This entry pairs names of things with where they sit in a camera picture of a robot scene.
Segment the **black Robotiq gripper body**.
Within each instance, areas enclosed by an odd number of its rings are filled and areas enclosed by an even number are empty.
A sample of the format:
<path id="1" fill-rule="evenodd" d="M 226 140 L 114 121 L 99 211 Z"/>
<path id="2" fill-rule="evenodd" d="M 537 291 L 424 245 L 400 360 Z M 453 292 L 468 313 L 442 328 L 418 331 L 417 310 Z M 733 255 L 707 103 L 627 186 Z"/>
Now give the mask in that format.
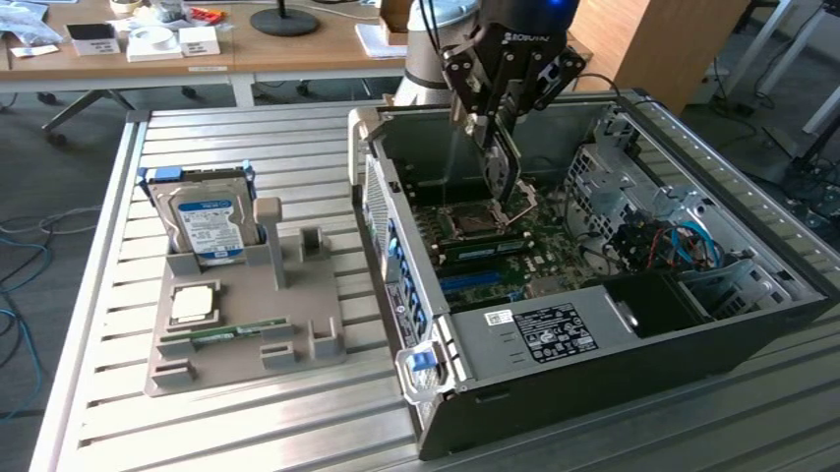
<path id="1" fill-rule="evenodd" d="M 568 46 L 568 31 L 579 8 L 577 0 L 481 1 L 476 53 L 482 64 L 498 64 L 539 54 L 547 64 Z"/>

